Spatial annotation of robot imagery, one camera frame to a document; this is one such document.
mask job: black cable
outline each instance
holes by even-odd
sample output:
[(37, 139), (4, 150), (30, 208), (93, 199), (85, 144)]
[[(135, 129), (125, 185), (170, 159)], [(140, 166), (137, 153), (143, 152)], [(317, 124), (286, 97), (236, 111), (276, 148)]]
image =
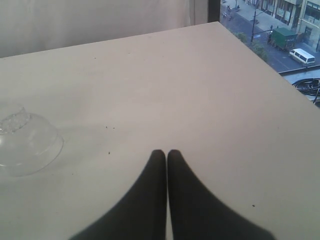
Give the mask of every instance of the black cable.
[(320, 91), (320, 78), (305, 78), (292, 84), (300, 93), (315, 96), (313, 103), (316, 102)]

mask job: white table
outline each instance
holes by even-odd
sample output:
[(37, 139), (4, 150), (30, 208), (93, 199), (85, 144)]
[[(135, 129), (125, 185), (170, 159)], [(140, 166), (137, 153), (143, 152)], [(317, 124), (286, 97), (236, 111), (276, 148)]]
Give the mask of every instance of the white table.
[(71, 237), (153, 149), (181, 150), (279, 240), (320, 238), (320, 111), (217, 22), (3, 58), (0, 81), (65, 140), (40, 172), (0, 178), (0, 239)]

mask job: road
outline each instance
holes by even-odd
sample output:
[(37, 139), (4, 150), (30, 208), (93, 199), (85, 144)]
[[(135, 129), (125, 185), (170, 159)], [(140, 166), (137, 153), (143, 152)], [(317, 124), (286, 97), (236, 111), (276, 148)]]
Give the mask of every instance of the road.
[[(221, 12), (225, 12), (224, 6), (221, 6)], [(233, 33), (245, 33), (247, 36), (247, 42), (250, 42), (251, 32), (252, 32), (252, 22), (246, 20), (237, 13), (233, 14), (233, 18), (228, 20), (221, 17), (220, 22), (227, 29)], [(259, 28), (259, 24), (256, 24), (254, 27), (254, 32), (259, 33), (262, 30)], [(260, 34), (259, 38), (255, 38), (256, 41), (259, 41), (268, 54), (268, 64), (278, 73), (288, 70), (300, 69), (302, 65), (288, 56), (287, 51), (282, 51), (278, 48), (272, 47), (267, 44), (267, 33), (263, 32)]]

